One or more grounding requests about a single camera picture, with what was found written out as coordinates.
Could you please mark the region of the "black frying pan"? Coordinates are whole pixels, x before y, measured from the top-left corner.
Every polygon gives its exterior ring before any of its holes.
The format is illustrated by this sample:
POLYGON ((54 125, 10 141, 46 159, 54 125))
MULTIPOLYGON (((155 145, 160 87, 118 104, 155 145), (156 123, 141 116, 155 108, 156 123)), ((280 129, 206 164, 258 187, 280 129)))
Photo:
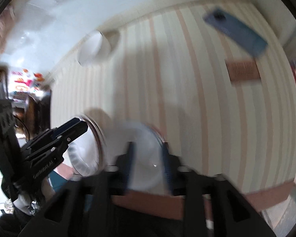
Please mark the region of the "black frying pan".
POLYGON ((29 131, 30 139, 49 129, 51 111, 51 96, 45 95, 41 99, 37 99, 32 95, 26 98, 26 108, 24 111, 24 124, 29 131))

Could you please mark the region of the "colourful wall stickers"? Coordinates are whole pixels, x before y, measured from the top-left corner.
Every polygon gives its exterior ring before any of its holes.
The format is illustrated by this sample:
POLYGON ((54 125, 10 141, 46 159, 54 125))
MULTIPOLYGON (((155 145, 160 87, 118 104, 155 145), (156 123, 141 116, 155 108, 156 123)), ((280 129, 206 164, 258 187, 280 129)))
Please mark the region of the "colourful wall stickers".
POLYGON ((45 81, 41 73, 28 69, 11 68, 8 71, 8 93, 9 95, 35 94, 41 96, 41 87, 45 81))

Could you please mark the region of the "striped cat tablecloth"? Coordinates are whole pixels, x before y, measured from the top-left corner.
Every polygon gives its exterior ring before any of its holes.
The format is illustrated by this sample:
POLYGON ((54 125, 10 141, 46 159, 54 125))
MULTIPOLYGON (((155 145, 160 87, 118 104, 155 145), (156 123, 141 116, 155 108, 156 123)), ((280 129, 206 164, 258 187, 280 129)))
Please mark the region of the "striped cat tablecloth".
POLYGON ((206 175, 225 174, 257 210, 289 196, 296 175, 296 84, 285 52, 249 2, 219 7, 268 47, 252 58, 203 20, 215 4, 151 14, 119 31, 111 59, 63 61, 52 87, 51 125, 85 114, 106 130, 122 121, 157 128, 175 155, 206 175), (231 82, 226 60, 254 60, 260 80, 231 82))

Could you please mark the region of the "blue smartphone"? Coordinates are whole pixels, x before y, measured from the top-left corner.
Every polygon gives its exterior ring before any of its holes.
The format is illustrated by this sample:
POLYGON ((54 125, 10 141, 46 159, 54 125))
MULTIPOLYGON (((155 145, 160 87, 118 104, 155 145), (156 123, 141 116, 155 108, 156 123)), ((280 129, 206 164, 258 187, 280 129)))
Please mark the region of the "blue smartphone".
POLYGON ((220 8, 214 8, 203 20, 231 38, 252 57, 261 56, 268 47, 267 41, 247 24, 220 8))

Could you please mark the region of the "plain white bowl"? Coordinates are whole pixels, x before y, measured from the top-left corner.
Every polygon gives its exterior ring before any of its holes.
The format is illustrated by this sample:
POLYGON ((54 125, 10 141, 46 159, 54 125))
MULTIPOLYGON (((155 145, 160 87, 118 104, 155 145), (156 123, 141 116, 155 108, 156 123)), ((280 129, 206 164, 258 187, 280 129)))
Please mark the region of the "plain white bowl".
POLYGON ((106 131, 107 164, 113 165, 117 156, 126 153, 129 142, 135 145, 135 158, 128 188, 153 195, 166 194, 161 157, 162 140, 150 126, 141 122, 124 122, 106 131))

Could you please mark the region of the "small brown card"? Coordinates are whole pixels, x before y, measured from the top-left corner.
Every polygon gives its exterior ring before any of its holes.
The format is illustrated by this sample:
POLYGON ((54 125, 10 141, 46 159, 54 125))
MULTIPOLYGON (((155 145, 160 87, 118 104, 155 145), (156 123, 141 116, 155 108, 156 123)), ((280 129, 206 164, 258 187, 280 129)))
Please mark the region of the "small brown card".
POLYGON ((231 82, 260 80, 259 70, 254 60, 226 60, 225 64, 231 82))

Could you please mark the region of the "white bowl dark rim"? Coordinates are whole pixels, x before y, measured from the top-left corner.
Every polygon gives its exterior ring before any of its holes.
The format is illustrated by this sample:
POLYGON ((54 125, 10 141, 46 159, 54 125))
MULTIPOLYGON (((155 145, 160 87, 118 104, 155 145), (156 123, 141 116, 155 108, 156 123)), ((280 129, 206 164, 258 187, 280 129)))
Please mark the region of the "white bowl dark rim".
POLYGON ((100 63, 108 57, 111 50, 111 45, 106 36, 96 30, 81 45, 77 54, 77 61, 81 66, 100 63))

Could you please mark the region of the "blue leaf pattern plate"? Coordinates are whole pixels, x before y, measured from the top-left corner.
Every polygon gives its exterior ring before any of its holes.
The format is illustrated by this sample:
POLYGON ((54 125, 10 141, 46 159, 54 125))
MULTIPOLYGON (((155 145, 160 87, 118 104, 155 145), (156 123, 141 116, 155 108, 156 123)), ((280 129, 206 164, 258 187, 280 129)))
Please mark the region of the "blue leaf pattern plate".
POLYGON ((74 171, 82 177, 89 177, 101 171, 104 166, 105 137, 100 126, 87 115, 76 115, 88 125, 88 130, 69 144, 69 160, 74 171))

